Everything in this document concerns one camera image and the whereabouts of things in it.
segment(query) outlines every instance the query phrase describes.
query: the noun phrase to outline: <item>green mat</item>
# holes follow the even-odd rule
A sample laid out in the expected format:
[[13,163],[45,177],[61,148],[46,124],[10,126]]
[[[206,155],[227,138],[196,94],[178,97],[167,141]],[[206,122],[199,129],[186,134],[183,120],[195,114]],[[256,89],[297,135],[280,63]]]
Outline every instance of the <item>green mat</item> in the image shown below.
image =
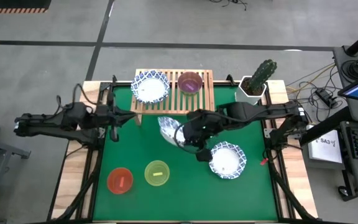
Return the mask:
[[[234,101],[233,87],[215,87],[216,105]],[[131,107],[132,93],[126,87],[116,89],[117,105]],[[212,143],[228,141],[239,145],[247,165],[240,177],[220,179],[207,162],[198,162],[189,154],[166,142],[161,136],[158,116],[143,115],[142,126],[134,120],[119,129],[119,142],[106,138],[96,194],[94,220],[165,221],[246,221],[277,220],[268,166],[261,166],[264,140],[260,122],[236,131],[225,131]],[[180,122],[185,116],[172,116]],[[160,187],[149,185],[144,177],[148,163],[161,160],[170,168],[170,178]],[[114,195],[107,188],[109,173],[128,168],[134,176],[130,191]]]

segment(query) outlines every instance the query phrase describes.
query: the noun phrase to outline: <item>gray floor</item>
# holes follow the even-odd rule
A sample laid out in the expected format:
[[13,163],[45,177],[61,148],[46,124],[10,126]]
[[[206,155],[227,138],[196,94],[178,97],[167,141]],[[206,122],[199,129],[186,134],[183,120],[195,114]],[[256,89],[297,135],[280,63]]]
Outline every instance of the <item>gray floor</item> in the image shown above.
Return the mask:
[[[95,42],[107,2],[52,0],[46,14],[0,15],[0,40]],[[116,0],[104,41],[338,46],[358,38],[358,1],[247,2],[244,12],[241,5],[222,8],[224,1]],[[32,151],[29,160],[10,162],[0,186],[0,217],[8,223],[46,219],[67,145],[56,138],[16,137],[13,120],[25,112],[53,113],[56,94],[68,102],[74,84],[85,79],[92,53],[93,47],[0,46],[0,140]],[[330,52],[102,48],[93,80],[110,80],[112,74],[130,80],[136,68],[212,69],[215,79],[240,79],[267,58],[278,63],[272,78],[286,83],[333,62]],[[314,83],[325,85],[328,74]],[[341,87],[337,76],[333,80]],[[315,109],[305,108],[316,121]],[[323,119],[327,111],[319,115]],[[336,193],[342,184],[338,171],[308,168],[308,174],[320,218],[358,223],[358,198],[342,202]]]

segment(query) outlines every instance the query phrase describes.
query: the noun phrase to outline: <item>red cup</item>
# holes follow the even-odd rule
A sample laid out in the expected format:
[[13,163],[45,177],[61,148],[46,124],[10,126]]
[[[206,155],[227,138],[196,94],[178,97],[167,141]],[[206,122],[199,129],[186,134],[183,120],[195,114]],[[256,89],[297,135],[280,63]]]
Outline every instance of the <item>red cup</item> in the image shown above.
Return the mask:
[[123,194],[132,187],[134,177],[129,169],[120,167],[116,168],[109,174],[107,178],[107,188],[113,194]]

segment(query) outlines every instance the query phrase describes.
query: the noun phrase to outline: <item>wooden table frame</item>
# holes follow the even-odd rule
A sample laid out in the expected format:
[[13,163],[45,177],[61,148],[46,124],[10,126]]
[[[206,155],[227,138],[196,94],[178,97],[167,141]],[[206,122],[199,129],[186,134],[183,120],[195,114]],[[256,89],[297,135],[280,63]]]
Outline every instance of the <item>wooden table frame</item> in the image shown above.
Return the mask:
[[[95,102],[106,100],[106,91],[104,90],[110,82],[88,81],[84,82],[83,88],[87,97]],[[118,86],[129,86],[131,82],[118,81]],[[214,85],[230,85],[229,81],[214,81]],[[288,101],[287,91],[283,80],[268,81],[269,91],[262,99],[262,104],[266,103],[285,103]],[[81,94],[80,101],[86,105],[89,104],[84,96]],[[266,128],[274,128],[280,126],[283,119],[276,119],[275,121],[261,121]],[[289,139],[288,143],[299,146],[299,142]],[[80,145],[77,142],[70,141],[68,143],[66,154],[78,149]],[[80,202],[80,206],[70,219],[83,219],[86,222],[92,222],[94,201],[96,199],[96,189],[98,184],[98,177],[101,165],[101,155],[98,151],[88,151],[87,149],[80,149],[70,157],[62,162],[62,169],[57,181],[55,193],[51,202],[50,211],[47,220],[58,218],[71,202],[76,198],[81,187],[84,186],[88,180],[90,173],[95,170],[96,181],[92,183],[91,187],[86,191],[85,196]],[[314,205],[313,195],[310,189],[308,175],[306,173],[305,163],[303,162],[302,152],[294,147],[288,147],[283,152],[279,153],[278,159],[274,162],[276,169],[283,177],[284,181],[290,186],[291,191],[299,200],[302,206],[312,216],[317,217],[316,207]],[[277,215],[280,218],[300,218],[299,214],[294,212],[289,200],[284,195],[280,186],[272,180],[273,194],[276,201]]]

